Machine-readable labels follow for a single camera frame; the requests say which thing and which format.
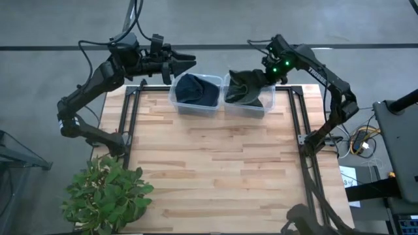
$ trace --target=black fabric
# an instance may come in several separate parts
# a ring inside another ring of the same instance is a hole
[[[229,71],[231,80],[225,102],[231,104],[242,104],[247,106],[263,107],[258,99],[263,86],[260,83],[258,71],[245,70],[236,72]]]
[[[201,106],[217,106],[219,88],[192,74],[185,74],[177,83],[175,94],[177,102]]]

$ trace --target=gray concrete floor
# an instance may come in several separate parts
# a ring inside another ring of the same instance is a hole
[[[0,46],[106,41],[121,31],[128,2],[2,0]],[[407,0],[145,0],[140,22],[146,34],[159,33],[172,44],[243,44],[247,39],[267,39],[276,33],[292,43],[408,43],[418,39],[418,16]],[[418,86],[418,49],[315,52],[320,61],[351,84],[360,107],[395,99]],[[229,69],[261,68],[261,54],[252,50],[188,53],[195,54],[198,61],[190,72],[223,76]],[[108,52],[88,54],[93,66],[108,56]],[[56,102],[76,84],[84,83],[87,75],[88,66],[80,52],[0,52],[0,129],[54,162],[49,172],[31,169],[13,234],[72,229],[58,206],[68,197],[63,189],[72,175],[84,168],[91,147],[83,138],[60,135]],[[161,84],[161,77],[147,81]],[[291,72],[289,83],[312,84],[315,80],[306,73]],[[103,101],[104,95],[89,106],[100,114]],[[80,114],[88,123],[96,122],[89,112],[81,110]],[[346,126],[353,130],[371,115],[370,110],[361,110]],[[386,176],[391,166],[378,140],[376,157],[384,163],[380,173]],[[340,161],[341,165],[363,162],[355,156]],[[375,226],[361,225],[360,221],[357,225],[365,229]]]

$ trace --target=green leaves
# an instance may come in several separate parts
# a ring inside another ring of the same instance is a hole
[[[115,158],[104,156],[87,162],[66,188],[70,199],[60,208],[64,218],[82,223],[83,234],[109,235],[136,221],[152,202],[144,196],[153,187],[141,180],[142,169],[122,168]]]

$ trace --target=wooden table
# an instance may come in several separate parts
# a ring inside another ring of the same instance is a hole
[[[102,130],[118,128],[125,88],[107,94]],[[318,129],[324,122],[319,86],[303,90],[311,128]],[[93,155],[104,153],[97,148]],[[317,156],[327,200],[353,227],[335,154]],[[122,232],[279,232],[286,212],[306,204],[289,97],[281,91],[264,119],[226,116],[223,108],[213,119],[179,116],[166,91],[143,91],[129,169],[139,166],[155,187],[153,202]]]

